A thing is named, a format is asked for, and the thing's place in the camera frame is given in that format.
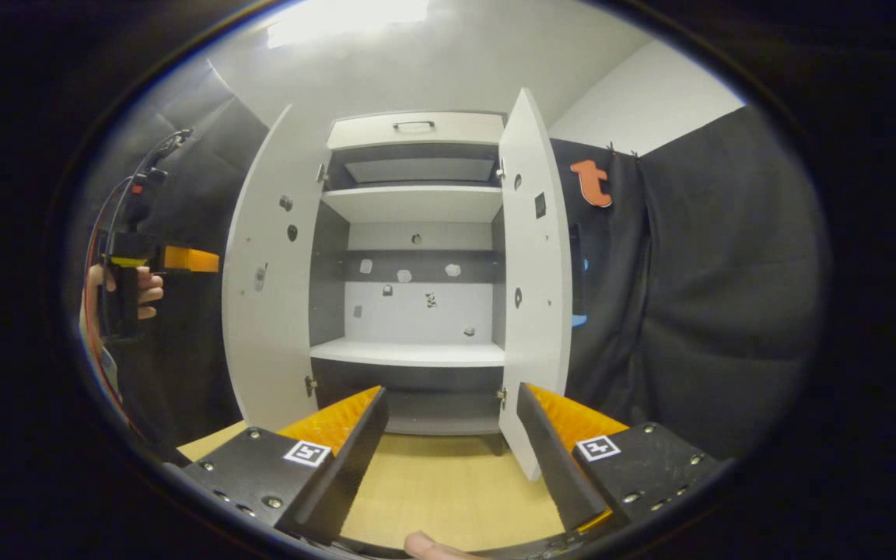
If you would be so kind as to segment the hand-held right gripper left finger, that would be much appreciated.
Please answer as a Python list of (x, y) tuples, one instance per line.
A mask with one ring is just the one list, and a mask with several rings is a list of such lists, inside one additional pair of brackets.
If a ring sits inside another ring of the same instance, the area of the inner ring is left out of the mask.
[(246, 425), (165, 474), (225, 521), (264, 538), (330, 545), (383, 438), (387, 389), (374, 386), (283, 429)]

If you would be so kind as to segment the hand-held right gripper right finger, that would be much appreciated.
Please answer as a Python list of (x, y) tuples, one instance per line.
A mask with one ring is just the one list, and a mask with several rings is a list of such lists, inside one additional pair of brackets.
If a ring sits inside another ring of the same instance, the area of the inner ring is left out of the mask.
[(516, 414), (568, 534), (640, 523), (697, 492), (721, 468), (664, 425), (623, 425), (529, 383), (520, 385)]

